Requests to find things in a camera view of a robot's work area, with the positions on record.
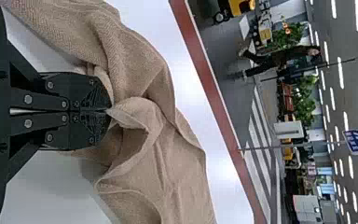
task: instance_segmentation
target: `screw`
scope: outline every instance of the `screw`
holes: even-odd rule
[[[53,135],[51,133],[48,134],[48,142],[51,142],[53,140]]]
[[[24,103],[26,103],[27,105],[30,105],[32,103],[32,96],[31,95],[25,95],[24,97]]]
[[[54,88],[54,83],[48,82],[48,88],[52,90]]]
[[[75,102],[74,102],[74,107],[75,107],[75,108],[80,107],[80,103],[79,103],[78,101],[75,101]]]
[[[78,123],[78,122],[79,122],[79,117],[78,117],[78,116],[74,116],[74,117],[73,117],[73,121],[74,121],[74,123]]]
[[[0,144],[0,153],[5,153],[7,151],[7,143]]]
[[[26,119],[24,122],[25,128],[29,129],[32,127],[32,121],[30,119]]]
[[[94,142],[95,142],[95,141],[94,141],[94,138],[93,138],[93,137],[90,137],[90,138],[89,138],[89,143],[93,145]]]
[[[5,72],[5,71],[0,71],[0,78],[1,78],[1,79],[7,78],[7,72]]]

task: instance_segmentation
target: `woman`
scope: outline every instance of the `woman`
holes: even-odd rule
[[[248,49],[242,49],[239,53],[240,57],[248,58],[258,64],[257,67],[247,69],[244,74],[247,77],[266,72],[270,68],[278,67],[278,70],[283,69],[286,63],[290,60],[297,59],[303,56],[312,56],[317,58],[320,56],[321,48],[318,46],[295,46],[290,49],[283,49],[270,53],[269,56],[257,56]]]

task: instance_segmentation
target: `beige fabric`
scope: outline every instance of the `beige fabric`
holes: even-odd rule
[[[85,73],[113,95],[107,112],[117,125],[100,146],[76,155],[106,165],[95,188],[122,223],[214,223],[205,153],[175,108],[170,71],[156,50],[101,0],[1,4],[51,45],[94,64]]]

